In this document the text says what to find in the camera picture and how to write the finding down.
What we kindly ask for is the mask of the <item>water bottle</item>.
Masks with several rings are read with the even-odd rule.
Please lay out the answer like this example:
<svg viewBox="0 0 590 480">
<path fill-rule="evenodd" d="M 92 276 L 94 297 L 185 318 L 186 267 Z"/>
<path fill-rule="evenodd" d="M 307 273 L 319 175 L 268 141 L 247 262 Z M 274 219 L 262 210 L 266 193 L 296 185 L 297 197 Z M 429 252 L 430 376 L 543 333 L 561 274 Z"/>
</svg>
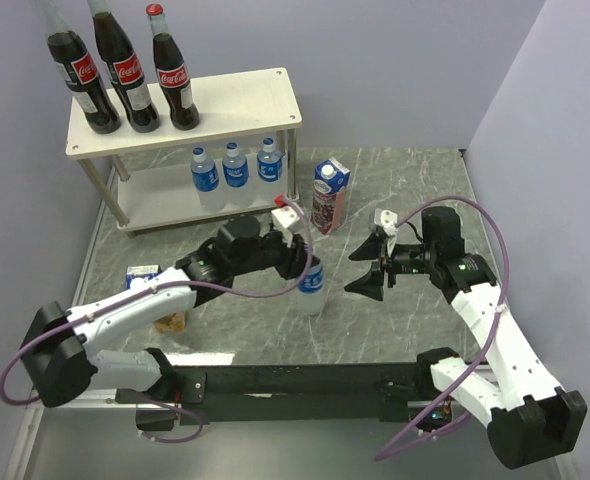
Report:
<svg viewBox="0 0 590 480">
<path fill-rule="evenodd" d="M 226 145 L 222 167 L 225 181 L 231 191 L 230 202 L 239 208 L 250 206 L 254 200 L 254 192 L 250 184 L 248 160 L 237 143 L 229 142 Z"/>
<path fill-rule="evenodd" d="M 325 304 L 324 268 L 322 261 L 314 256 L 305 278 L 296 290 L 297 308 L 303 315 L 317 315 Z"/>
<path fill-rule="evenodd" d="M 272 203 L 284 190 L 283 153 L 273 138 L 267 137 L 263 140 L 256 155 L 256 164 L 258 193 L 267 202 Z"/>
<path fill-rule="evenodd" d="M 225 205 L 225 196 L 217 165 L 204 148 L 193 149 L 190 169 L 201 206 L 209 212 L 220 211 Z"/>
</svg>

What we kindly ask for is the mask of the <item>orange juice carton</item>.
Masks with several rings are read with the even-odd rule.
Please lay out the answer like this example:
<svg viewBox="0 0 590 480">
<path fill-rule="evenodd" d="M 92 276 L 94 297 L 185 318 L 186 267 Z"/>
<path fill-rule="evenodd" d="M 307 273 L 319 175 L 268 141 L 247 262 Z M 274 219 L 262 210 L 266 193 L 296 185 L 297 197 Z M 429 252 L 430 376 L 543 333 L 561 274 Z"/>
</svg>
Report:
<svg viewBox="0 0 590 480">
<path fill-rule="evenodd" d="M 162 272 L 160 265 L 136 265 L 128 266 L 125 273 L 125 289 L 151 280 Z M 181 332 L 186 327 L 186 314 L 184 311 L 166 315 L 153 322 L 159 332 Z"/>
</svg>

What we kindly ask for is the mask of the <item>cola bottle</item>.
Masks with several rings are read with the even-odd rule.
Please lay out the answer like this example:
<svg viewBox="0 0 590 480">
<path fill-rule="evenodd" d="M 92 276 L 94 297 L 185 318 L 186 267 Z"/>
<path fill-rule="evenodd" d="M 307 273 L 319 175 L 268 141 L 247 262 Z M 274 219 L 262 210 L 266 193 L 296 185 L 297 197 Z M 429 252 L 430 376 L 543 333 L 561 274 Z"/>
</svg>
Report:
<svg viewBox="0 0 590 480">
<path fill-rule="evenodd" d="M 132 43 L 104 0 L 87 2 L 98 53 L 133 130 L 150 133 L 160 126 L 143 69 Z"/>
<path fill-rule="evenodd" d="M 55 66 L 90 128 L 110 134 L 121 120 L 86 44 L 64 19 L 54 1 L 35 1 L 45 28 L 46 43 Z"/>
<path fill-rule="evenodd" d="M 199 112 L 184 57 L 170 34 L 162 5 L 147 5 L 146 14 L 152 31 L 156 75 L 169 105 L 171 122 L 178 130 L 191 130 L 199 124 Z"/>
</svg>

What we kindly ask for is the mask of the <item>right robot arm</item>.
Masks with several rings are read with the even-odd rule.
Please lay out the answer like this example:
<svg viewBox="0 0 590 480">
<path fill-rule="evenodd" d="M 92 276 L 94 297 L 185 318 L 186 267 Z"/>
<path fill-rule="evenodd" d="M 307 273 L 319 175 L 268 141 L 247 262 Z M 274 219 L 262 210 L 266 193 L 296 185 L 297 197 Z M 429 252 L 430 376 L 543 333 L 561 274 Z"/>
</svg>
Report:
<svg viewBox="0 0 590 480">
<path fill-rule="evenodd" d="M 467 252 L 456 210 L 422 209 L 417 244 L 398 243 L 400 224 L 390 210 L 371 214 L 369 237 L 349 257 L 368 260 L 371 267 L 346 291 L 380 301 L 397 276 L 425 274 L 464 321 L 481 354 L 471 362 L 447 348 L 418 356 L 417 393 L 437 402 L 453 399 L 465 410 L 427 433 L 446 433 L 473 417 L 509 469 L 571 452 L 587 414 L 586 401 L 579 391 L 565 390 L 532 349 L 505 303 L 506 281 L 496 278 L 482 256 Z"/>
</svg>

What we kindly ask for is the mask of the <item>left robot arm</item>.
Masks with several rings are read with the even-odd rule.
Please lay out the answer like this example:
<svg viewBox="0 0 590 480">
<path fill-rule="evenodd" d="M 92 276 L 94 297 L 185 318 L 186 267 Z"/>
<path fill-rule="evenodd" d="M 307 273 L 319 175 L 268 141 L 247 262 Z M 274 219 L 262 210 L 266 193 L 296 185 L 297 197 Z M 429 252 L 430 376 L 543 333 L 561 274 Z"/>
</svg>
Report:
<svg viewBox="0 0 590 480">
<path fill-rule="evenodd" d="M 59 407 L 88 390 L 142 392 L 151 401 L 168 399 L 179 377 L 156 348 L 127 353 L 109 350 L 119 337 L 166 315 L 192 310 L 224 293 L 237 295 L 235 278 L 274 269 L 298 282 L 313 261 L 307 230 L 292 214 L 273 220 L 267 232 L 254 217 L 221 225 L 195 251 L 138 285 L 94 303 L 65 309 L 58 302 L 35 314 L 19 358 L 36 400 Z"/>
</svg>

